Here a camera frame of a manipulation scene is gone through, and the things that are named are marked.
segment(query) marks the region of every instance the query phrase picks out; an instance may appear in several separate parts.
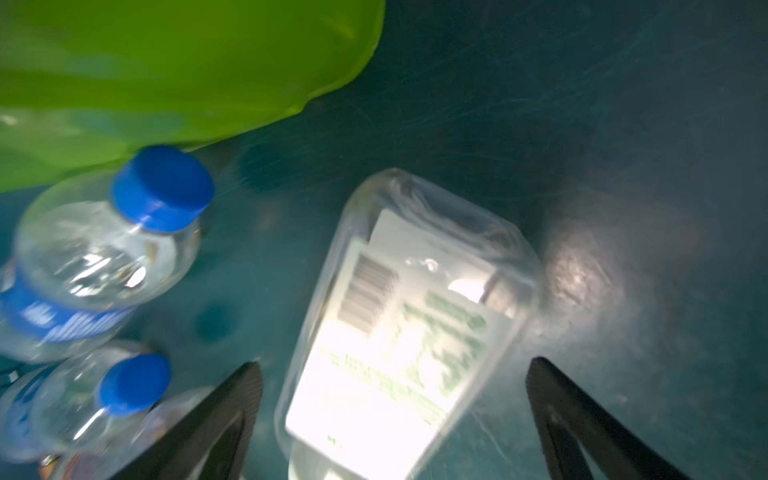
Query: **barcode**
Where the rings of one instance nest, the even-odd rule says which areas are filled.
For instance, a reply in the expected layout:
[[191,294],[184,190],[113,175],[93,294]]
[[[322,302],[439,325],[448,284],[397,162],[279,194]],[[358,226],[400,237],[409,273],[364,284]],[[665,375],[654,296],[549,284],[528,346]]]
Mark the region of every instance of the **barcode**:
[[370,334],[396,281],[397,272],[361,253],[341,302],[339,319],[366,335]]

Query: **plastic container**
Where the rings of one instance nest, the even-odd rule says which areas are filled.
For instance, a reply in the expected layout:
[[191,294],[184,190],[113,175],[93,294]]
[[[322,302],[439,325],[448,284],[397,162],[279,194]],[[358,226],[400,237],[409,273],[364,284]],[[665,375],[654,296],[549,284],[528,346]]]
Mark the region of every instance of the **plastic container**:
[[0,353],[50,362],[109,340],[189,270],[213,195],[205,168],[170,147],[45,191],[22,217],[2,276]]
[[[107,480],[132,462],[171,430],[187,413],[203,401],[213,387],[189,390],[162,402],[136,426],[104,446],[98,454],[74,454],[61,457],[49,480]],[[200,476],[205,458],[190,474]]]
[[276,410],[291,478],[416,475],[540,297],[538,259],[514,225],[401,170],[366,180]]
[[0,398],[0,455],[24,463],[99,452],[136,425],[169,382],[164,357],[128,342],[31,372]]

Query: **plastic water bottle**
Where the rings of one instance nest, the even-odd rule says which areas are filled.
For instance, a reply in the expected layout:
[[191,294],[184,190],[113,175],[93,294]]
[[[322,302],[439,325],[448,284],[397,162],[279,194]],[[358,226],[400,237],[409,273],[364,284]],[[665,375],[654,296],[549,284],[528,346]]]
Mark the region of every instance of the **plastic water bottle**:
[[124,342],[38,369],[0,397],[0,455],[24,463],[98,452],[139,423],[169,382],[164,357]]
[[[107,480],[149,449],[182,418],[205,399],[213,387],[202,387],[181,393],[152,409],[135,427],[104,444],[101,452],[70,454],[56,463],[49,480]],[[200,477],[205,458],[189,476]]]
[[136,305],[189,270],[197,217],[213,195],[205,167],[171,147],[45,191],[19,223],[2,274],[0,354],[50,362],[109,340]]

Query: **teal surface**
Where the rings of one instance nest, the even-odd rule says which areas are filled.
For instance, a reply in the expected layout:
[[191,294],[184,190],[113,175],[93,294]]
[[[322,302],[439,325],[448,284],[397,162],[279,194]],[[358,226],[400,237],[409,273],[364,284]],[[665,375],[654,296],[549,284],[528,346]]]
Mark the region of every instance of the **teal surface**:
[[[170,353],[174,391],[258,359],[244,474],[285,479],[271,415],[336,221],[401,167],[519,225],[548,282],[421,480],[547,478],[536,355],[694,480],[768,478],[766,23],[764,2],[392,0],[350,86],[198,152],[200,257],[126,334]],[[26,194],[0,197],[4,245]]]

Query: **plastic bag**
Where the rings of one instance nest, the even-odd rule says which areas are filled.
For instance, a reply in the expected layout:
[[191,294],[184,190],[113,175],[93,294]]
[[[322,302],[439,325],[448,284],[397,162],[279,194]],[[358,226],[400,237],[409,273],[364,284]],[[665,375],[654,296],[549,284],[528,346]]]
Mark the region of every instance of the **plastic bag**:
[[296,114],[357,76],[383,16],[383,0],[4,2],[0,191]]

